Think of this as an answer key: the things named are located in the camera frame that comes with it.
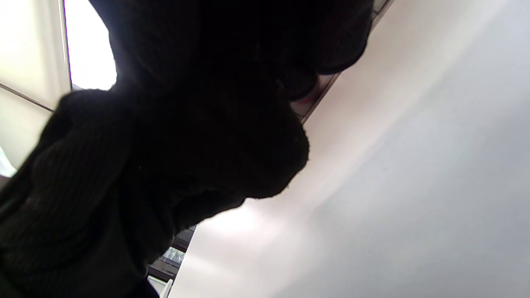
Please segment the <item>person's right hand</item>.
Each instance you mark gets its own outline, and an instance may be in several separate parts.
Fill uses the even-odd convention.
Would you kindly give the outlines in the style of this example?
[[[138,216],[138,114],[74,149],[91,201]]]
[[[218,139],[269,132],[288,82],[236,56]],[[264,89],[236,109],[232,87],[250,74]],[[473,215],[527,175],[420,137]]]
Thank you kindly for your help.
[[[1,191],[2,298],[156,298],[174,236],[280,194],[290,102],[365,51],[372,0],[91,0],[117,81],[63,96]]]

